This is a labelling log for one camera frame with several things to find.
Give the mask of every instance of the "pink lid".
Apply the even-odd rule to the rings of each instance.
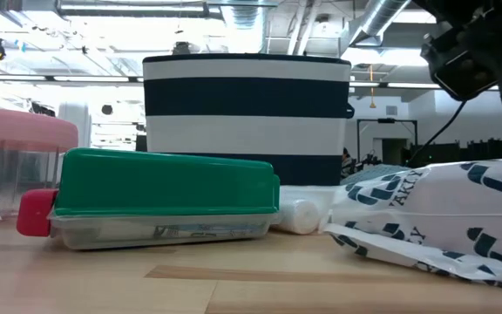
[[[78,146],[77,127],[71,122],[35,113],[0,109],[0,145],[31,152],[65,152]]]

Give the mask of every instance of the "pink container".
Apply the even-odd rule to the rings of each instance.
[[[0,109],[0,219],[4,211],[18,210],[26,191],[56,187],[59,157],[77,145],[70,122]]]

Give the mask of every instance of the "red cap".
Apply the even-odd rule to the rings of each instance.
[[[23,236],[49,236],[48,215],[57,195],[56,188],[41,188],[26,192],[18,210],[18,233]]]

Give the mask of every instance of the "doorway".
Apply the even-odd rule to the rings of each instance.
[[[408,147],[407,139],[381,139],[383,149],[383,164],[401,165],[402,151]]]

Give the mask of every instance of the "cable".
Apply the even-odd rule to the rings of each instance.
[[[415,159],[416,157],[421,153],[423,152],[425,149],[427,149],[427,147],[439,136],[441,135],[442,132],[444,132],[444,130],[447,129],[447,127],[449,127],[452,122],[454,122],[454,120],[457,118],[457,116],[460,114],[460,112],[462,111],[462,108],[464,108],[464,106],[466,105],[468,101],[465,100],[463,101],[460,106],[458,106],[458,109],[457,111],[452,115],[452,117],[449,119],[449,121],[443,126],[441,127],[440,130],[438,130],[435,135],[431,136],[431,138],[422,146],[420,147],[412,156],[411,158],[406,161],[406,167],[408,167]]]

